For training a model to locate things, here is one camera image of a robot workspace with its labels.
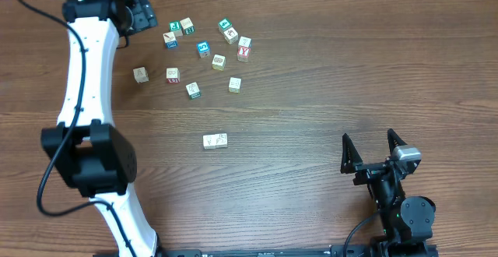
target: wood grain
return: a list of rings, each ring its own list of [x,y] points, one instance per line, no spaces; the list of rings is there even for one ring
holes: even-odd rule
[[[151,0],[160,26],[116,54],[113,114],[139,159],[137,192],[168,248],[313,248],[338,244],[373,208],[339,173],[347,132],[372,162],[395,129],[423,152],[403,181],[437,204],[442,256],[498,250],[498,0]],[[34,5],[60,13],[57,0]],[[196,32],[166,50],[162,34],[190,16]],[[253,39],[249,63],[216,28],[228,16]],[[47,157],[40,130],[64,98],[68,42],[59,26],[0,2],[0,256],[88,256],[115,248],[94,209],[51,219],[35,195]],[[224,72],[198,58],[207,40]],[[133,68],[150,81],[137,84]],[[167,67],[181,83],[166,84]],[[242,79],[229,94],[231,76]],[[185,85],[203,93],[189,100]],[[204,151],[202,135],[229,148]],[[84,201],[57,174],[50,209]],[[378,222],[353,238],[379,234]]]

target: wooden table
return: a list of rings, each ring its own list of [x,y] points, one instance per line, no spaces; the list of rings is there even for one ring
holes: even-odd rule
[[[366,162],[388,155],[393,128],[423,153],[403,181],[437,204],[442,256],[498,250],[498,0],[151,0],[160,26],[116,54],[112,107],[139,159],[142,208],[168,248],[313,248],[344,242],[373,212],[365,186],[339,172],[341,136]],[[61,1],[35,5],[60,14]],[[166,50],[168,23],[189,16],[195,34]],[[237,61],[216,28],[224,16],[253,38]],[[115,243],[100,214],[38,213],[48,163],[40,130],[65,94],[66,31],[0,1],[0,255],[90,256]],[[195,43],[227,57],[211,69]],[[145,66],[150,81],[132,70]],[[166,84],[166,67],[181,83]],[[240,94],[228,93],[231,76]],[[189,100],[197,82],[202,97]],[[202,135],[229,148],[204,151]],[[44,204],[84,202],[52,174]],[[377,221],[353,243],[381,234]]]

